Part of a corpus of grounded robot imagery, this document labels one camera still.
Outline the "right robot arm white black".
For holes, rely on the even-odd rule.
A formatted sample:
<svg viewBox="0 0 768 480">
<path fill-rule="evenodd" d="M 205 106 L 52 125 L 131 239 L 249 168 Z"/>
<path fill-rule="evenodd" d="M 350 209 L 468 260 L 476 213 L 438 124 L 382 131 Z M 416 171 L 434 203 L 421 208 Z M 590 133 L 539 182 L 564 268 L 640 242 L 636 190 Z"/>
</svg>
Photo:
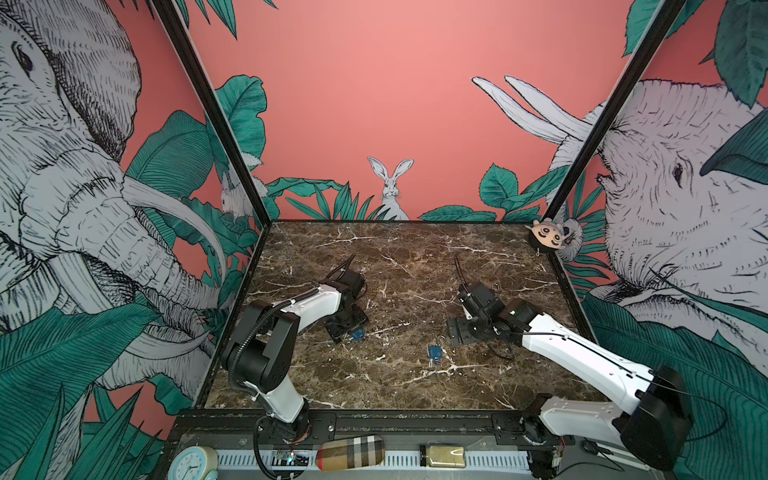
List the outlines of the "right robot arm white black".
<svg viewBox="0 0 768 480">
<path fill-rule="evenodd" d="M 447 323 L 454 345 L 509 341 L 555 362 L 605 396 L 603 402 L 546 399 L 535 416 L 547 432 L 619 445 L 653 469 L 673 469 L 694 423 L 679 372 L 623 358 L 534 304 L 503 302 L 480 282 L 460 283 L 458 299 L 464 315 Z"/>
</svg>

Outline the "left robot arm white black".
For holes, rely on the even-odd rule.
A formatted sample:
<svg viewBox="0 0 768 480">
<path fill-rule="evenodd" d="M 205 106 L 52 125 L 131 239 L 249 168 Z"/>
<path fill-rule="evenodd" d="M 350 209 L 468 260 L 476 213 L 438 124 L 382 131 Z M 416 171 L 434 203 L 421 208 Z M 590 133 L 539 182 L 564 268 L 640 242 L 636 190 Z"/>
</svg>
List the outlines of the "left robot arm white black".
<svg viewBox="0 0 768 480">
<path fill-rule="evenodd" d="M 349 257 L 310 290 L 277 303 L 254 301 L 233 330 L 221 365 L 230 389 L 257 397 L 291 439 L 309 429 L 309 405 L 288 376 L 299 333 L 320 323 L 339 343 L 368 318 L 357 304 L 366 287 Z"/>
</svg>

